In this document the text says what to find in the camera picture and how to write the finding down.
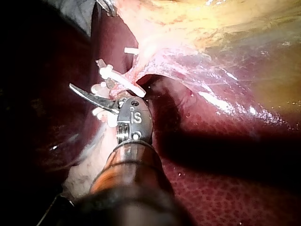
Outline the right arm instrument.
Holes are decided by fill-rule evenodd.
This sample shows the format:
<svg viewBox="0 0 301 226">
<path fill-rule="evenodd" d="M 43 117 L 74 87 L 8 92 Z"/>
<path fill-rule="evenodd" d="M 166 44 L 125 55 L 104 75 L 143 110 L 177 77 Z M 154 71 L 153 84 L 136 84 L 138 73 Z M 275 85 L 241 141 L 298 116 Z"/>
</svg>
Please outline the right arm instrument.
<svg viewBox="0 0 301 226">
<path fill-rule="evenodd" d="M 122 97 L 118 101 L 117 141 L 141 140 L 152 143 L 153 120 L 148 106 L 140 97 Z"/>
</svg>

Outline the right arm instrument jaw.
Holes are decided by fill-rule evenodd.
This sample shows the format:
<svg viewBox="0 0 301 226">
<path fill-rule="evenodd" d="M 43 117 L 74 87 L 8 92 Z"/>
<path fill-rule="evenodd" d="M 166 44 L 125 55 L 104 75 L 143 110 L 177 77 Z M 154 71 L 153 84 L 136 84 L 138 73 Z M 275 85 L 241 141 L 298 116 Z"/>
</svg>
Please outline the right arm instrument jaw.
<svg viewBox="0 0 301 226">
<path fill-rule="evenodd" d="M 104 97 L 97 96 L 96 94 L 88 93 L 82 90 L 81 88 L 73 85 L 72 83 L 69 84 L 69 88 L 78 96 L 92 103 L 96 107 L 100 107 L 114 115 L 119 114 L 119 108 L 115 100 L 107 99 Z"/>
<path fill-rule="evenodd" d="M 119 83 L 120 73 L 113 70 L 112 65 L 107 65 L 102 59 L 96 60 L 98 73 L 101 81 L 95 85 L 95 93 L 97 96 L 115 99 L 116 94 L 113 94 L 114 88 Z"/>
</svg>

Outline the left arm instrument jaw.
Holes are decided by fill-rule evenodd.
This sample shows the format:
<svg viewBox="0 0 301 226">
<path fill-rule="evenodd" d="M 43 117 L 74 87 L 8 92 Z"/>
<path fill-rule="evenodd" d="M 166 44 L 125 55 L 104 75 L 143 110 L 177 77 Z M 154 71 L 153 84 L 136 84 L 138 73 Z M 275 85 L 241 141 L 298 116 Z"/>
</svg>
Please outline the left arm instrument jaw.
<svg viewBox="0 0 301 226">
<path fill-rule="evenodd" d="M 106 11 L 109 16 L 117 16 L 117 8 L 113 0 L 96 0 L 96 2 Z"/>
</svg>

